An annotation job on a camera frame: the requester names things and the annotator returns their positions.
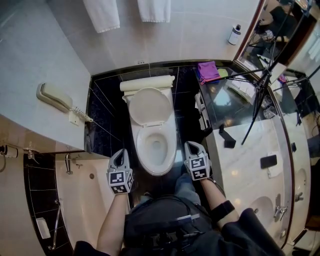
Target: black phone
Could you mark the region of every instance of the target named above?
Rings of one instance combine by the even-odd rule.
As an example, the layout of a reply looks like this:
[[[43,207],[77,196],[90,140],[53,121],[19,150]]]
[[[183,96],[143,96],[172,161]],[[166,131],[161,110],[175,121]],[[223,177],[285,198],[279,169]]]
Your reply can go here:
[[[260,158],[261,169],[277,165],[277,155],[273,154],[267,157]]]

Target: forearm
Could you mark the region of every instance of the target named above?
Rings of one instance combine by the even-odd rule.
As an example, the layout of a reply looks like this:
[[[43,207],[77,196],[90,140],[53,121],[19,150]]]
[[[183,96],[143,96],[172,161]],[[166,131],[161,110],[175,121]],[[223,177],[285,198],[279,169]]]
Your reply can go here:
[[[99,232],[97,250],[110,256],[119,255],[124,237],[127,203],[127,194],[118,194],[114,197]]]
[[[209,179],[202,179],[201,185],[203,191],[205,193],[205,197],[209,203],[210,210],[215,209],[219,205],[223,204],[227,201],[225,196],[221,193],[221,191],[217,188],[216,184],[214,184]],[[239,215],[236,210],[231,211],[228,215],[217,222],[217,225],[220,229],[229,222],[236,222],[239,220]]]

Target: wrist strap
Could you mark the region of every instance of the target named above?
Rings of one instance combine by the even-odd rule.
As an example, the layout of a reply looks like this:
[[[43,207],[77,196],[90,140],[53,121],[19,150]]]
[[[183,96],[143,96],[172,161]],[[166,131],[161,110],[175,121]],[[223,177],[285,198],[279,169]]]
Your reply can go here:
[[[211,219],[217,223],[231,213],[234,209],[235,207],[229,200],[225,201],[210,212]]]

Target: bottle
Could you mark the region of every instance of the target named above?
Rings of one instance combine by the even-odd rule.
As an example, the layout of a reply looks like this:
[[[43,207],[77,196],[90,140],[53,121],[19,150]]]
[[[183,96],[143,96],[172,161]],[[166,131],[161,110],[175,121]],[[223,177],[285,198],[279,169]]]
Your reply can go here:
[[[232,32],[231,32],[229,39],[228,39],[228,42],[231,45],[235,46],[238,43],[239,36],[241,35],[240,29],[241,29],[241,25],[239,25],[239,24],[236,27],[232,28]]]

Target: telephone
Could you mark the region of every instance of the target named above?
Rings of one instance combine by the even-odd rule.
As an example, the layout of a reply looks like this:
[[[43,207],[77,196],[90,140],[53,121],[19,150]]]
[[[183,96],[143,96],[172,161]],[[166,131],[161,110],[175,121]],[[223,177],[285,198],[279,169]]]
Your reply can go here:
[[[63,93],[59,88],[49,83],[40,83],[36,90],[36,97],[48,103],[58,110],[68,113],[69,111],[74,112],[79,117],[83,118],[87,122],[93,122],[86,113],[82,112],[78,107],[73,106],[73,100],[67,94]]]

